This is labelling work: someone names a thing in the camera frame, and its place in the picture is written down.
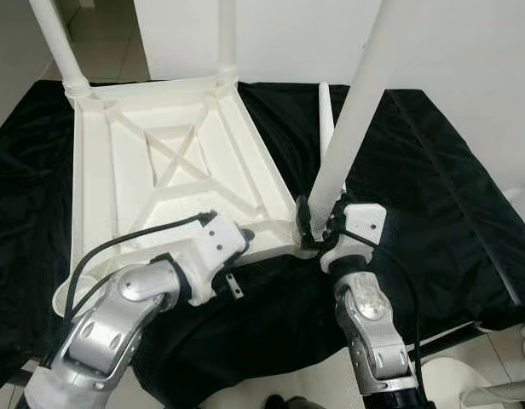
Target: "black cloth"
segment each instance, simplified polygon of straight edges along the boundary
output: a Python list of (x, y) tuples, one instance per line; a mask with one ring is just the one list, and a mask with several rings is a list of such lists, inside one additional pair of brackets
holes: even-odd
[[(346, 93), (331, 87), (335, 118)], [(320, 164), (317, 85), (239, 84), (239, 94), (291, 195), (309, 194)], [(61, 84), (38, 82), (0, 129), (0, 384), (44, 354), (58, 324), (50, 300), (69, 270), (72, 127)], [(384, 94), (347, 185), (355, 201), (388, 210), (382, 242), (415, 279), (423, 337), (471, 320), (494, 329), (525, 320), (525, 226), (423, 92)], [(371, 267), (410, 343), (412, 294), (401, 272), (378, 251)], [(215, 300), (161, 314), (146, 330), (133, 364), (169, 407), (345, 345), (317, 260), (282, 256), (234, 274), (245, 298), (234, 301), (218, 277)]]

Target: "shoe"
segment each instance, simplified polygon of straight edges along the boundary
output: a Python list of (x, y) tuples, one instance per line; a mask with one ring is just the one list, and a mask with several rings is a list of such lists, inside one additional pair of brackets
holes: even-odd
[(279, 395), (271, 395), (266, 399), (264, 409), (283, 409), (285, 407), (284, 399)]

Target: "tiled floor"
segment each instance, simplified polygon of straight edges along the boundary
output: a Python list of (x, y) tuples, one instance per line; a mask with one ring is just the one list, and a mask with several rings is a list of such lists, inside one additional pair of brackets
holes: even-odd
[[(84, 74), (92, 82), (143, 82), (149, 79), (136, 13), (131, 0), (96, 0), (95, 9), (80, 9), (69, 24), (73, 48)], [(61, 79), (51, 63), (43, 79)], [(483, 335), (430, 358), (449, 356), (475, 367), (492, 383), (525, 379), (518, 327)], [(346, 349), (325, 362), (292, 374), (266, 377), (224, 389), (208, 399), (204, 409), (260, 409), (272, 393), (305, 395), (328, 409), (362, 407)], [(0, 390), (0, 409), (14, 407), (21, 388)], [(161, 408), (144, 392), (131, 370), (109, 400), (109, 408)]]

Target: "wire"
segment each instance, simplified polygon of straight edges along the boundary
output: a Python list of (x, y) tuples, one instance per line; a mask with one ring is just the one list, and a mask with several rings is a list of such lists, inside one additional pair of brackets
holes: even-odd
[(404, 275), (408, 288), (410, 292), (412, 293), (412, 303), (414, 307), (414, 371), (416, 372), (416, 378), (418, 379), (418, 386), (419, 386), (419, 392), (422, 396), (422, 400), (424, 401), (424, 404), (427, 404), (427, 396), (425, 394), (425, 387), (424, 387), (424, 379), (422, 377), (422, 365), (421, 365), (421, 356), (420, 356), (420, 317), (419, 317), (419, 296), (418, 291), (416, 290), (416, 286), (413, 282), (413, 279), (410, 277), (410, 274), (408, 273), (408, 269), (403, 265), (401, 260), (395, 256), (391, 251), (386, 250), (381, 245), (377, 245), (376, 243), (372, 242), (369, 239), (365, 239), (364, 237), (361, 237), (358, 234), (352, 233), (349, 230), (346, 230), (345, 228), (338, 228), (336, 230), (337, 233), (343, 234), (344, 236), (348, 236), (353, 240), (360, 241), (364, 245), (368, 245), (369, 247), (372, 247), (375, 250), (380, 251), (382, 254), (386, 255), (389, 259), (391, 259), (401, 270), (402, 274)]
[(178, 220), (176, 222), (161, 224), (159, 226), (155, 226), (153, 228), (145, 228), (143, 230), (139, 230), (137, 232), (128, 233), (124, 236), (117, 237), (115, 239), (111, 239), (109, 241), (106, 241), (105, 243), (102, 243), (101, 245), (96, 246), (94, 249), (89, 251), (80, 262), (78, 262), (77, 266), (73, 270), (69, 288), (67, 290), (67, 298), (66, 298), (66, 309), (64, 312), (64, 319), (62, 321), (62, 325), (58, 334), (58, 337), (56, 338), (56, 342), (54, 343), (53, 347), (50, 349), (49, 353), (45, 357), (45, 359), (42, 362), (43, 366), (48, 366), (52, 359), (54, 359), (55, 351), (57, 348), (59, 348), (64, 341), (66, 340), (67, 334), (69, 333), (69, 329), (71, 327), (72, 319), (75, 316), (75, 314), (81, 309), (83, 304), (89, 300), (90, 297), (94, 295), (94, 293), (102, 286), (104, 285), (112, 276), (112, 274), (108, 275), (105, 279), (101, 280), (96, 284), (96, 287), (93, 287), (92, 290), (90, 290), (83, 299), (78, 303), (78, 305), (73, 309), (73, 301), (75, 296), (75, 291), (77, 289), (77, 283), (78, 279), (81, 276), (81, 273), (83, 272), (86, 265), (89, 263), (89, 261), (96, 256), (98, 253), (108, 249), (109, 247), (112, 247), (114, 245), (118, 245), (120, 243), (123, 243), (128, 240), (136, 239), (138, 237), (150, 234), (150, 233), (157, 233), (161, 232), (163, 230), (168, 230), (171, 228), (178, 228), (180, 226), (183, 226), (185, 224), (189, 224), (192, 222), (208, 222), (213, 217), (215, 217), (216, 212), (206, 212), (206, 213), (199, 213), (194, 216), (187, 217), (186, 219)]

